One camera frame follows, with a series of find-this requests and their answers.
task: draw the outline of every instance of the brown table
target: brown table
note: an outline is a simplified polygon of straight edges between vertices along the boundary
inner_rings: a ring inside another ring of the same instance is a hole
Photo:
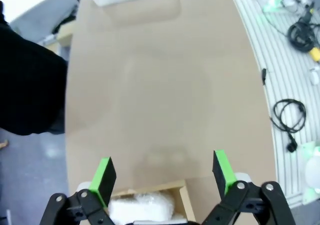
[[[275,180],[261,76],[233,0],[81,0],[66,99],[69,187],[111,156],[116,190],[186,179],[197,221],[219,202],[213,150]]]

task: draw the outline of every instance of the gray floor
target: gray floor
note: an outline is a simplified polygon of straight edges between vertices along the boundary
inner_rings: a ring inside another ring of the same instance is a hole
[[[68,194],[65,135],[18,136],[0,130],[0,141],[5,139],[9,146],[0,150],[0,216],[10,209],[13,225],[37,225],[50,196]]]

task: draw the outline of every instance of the bubble wrap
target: bubble wrap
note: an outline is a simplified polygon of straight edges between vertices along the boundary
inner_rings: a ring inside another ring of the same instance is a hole
[[[116,225],[134,221],[168,221],[174,210],[175,201],[168,192],[149,192],[135,194],[131,198],[112,199],[108,206],[109,216]]]

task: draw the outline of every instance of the white slatted panel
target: white slatted panel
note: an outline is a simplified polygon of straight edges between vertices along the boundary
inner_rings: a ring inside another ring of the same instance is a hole
[[[308,71],[315,62],[306,53],[291,47],[286,37],[278,33],[264,18],[261,8],[255,0],[234,0],[248,37],[250,39],[258,68],[267,69],[264,87],[269,114],[274,104],[281,99],[296,99],[304,103],[307,110],[305,127],[294,138],[298,144],[316,141],[320,138],[320,85],[313,86]],[[292,13],[270,13],[271,22],[285,34],[290,25],[298,20]],[[319,23],[315,15],[313,23]],[[297,121],[295,106],[287,107],[284,122],[288,125]],[[276,175],[283,192],[291,206],[301,204],[303,191],[302,161],[297,154],[286,151],[288,135],[272,126]]]

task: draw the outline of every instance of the person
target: person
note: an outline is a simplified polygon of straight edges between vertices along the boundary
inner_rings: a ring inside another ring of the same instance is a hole
[[[67,62],[15,33],[0,1],[0,128],[17,135],[65,131]]]

